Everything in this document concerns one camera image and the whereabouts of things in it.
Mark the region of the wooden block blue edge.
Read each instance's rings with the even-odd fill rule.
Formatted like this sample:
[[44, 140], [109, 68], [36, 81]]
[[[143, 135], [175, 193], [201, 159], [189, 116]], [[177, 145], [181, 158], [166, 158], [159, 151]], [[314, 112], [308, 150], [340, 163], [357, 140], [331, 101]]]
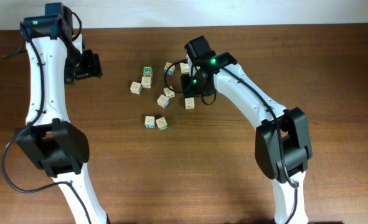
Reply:
[[160, 95], [157, 99], [157, 104], [161, 106], [162, 108], [167, 108], [170, 104], [170, 99], [165, 95]]

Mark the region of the wooden block green side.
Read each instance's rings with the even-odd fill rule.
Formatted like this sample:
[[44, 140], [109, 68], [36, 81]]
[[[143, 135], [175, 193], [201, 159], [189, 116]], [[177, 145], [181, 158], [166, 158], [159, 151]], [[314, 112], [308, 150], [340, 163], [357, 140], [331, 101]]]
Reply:
[[156, 120], [156, 125], [160, 131], [168, 128], [168, 124], [165, 117], [158, 118]]

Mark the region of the wooden block blue side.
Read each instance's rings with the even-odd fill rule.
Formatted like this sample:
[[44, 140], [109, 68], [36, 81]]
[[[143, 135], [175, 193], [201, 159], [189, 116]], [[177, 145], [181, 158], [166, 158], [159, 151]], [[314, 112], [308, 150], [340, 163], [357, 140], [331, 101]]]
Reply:
[[155, 128], [155, 117], [154, 116], [145, 116], [144, 120], [144, 127], [145, 128]]

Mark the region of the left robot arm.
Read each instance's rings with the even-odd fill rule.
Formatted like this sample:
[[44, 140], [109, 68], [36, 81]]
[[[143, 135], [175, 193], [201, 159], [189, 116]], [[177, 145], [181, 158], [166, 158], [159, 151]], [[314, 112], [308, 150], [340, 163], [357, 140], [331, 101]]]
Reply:
[[77, 15], [61, 2], [47, 3], [45, 14], [20, 24], [31, 69], [31, 97], [26, 125], [17, 142], [34, 166], [60, 187], [76, 223], [109, 223], [93, 189], [86, 135], [71, 124], [65, 86], [76, 80], [101, 78], [98, 54], [86, 49], [73, 32]]

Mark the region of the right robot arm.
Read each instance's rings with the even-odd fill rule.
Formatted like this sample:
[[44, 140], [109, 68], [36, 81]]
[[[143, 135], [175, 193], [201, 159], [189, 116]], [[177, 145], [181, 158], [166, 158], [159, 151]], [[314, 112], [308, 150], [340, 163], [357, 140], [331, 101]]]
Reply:
[[303, 186], [313, 151], [305, 113], [270, 98], [232, 55], [216, 54], [204, 36], [184, 48], [189, 64], [189, 74], [181, 79], [184, 95], [220, 93], [240, 110], [255, 129], [257, 165], [273, 186], [275, 223], [308, 223]]

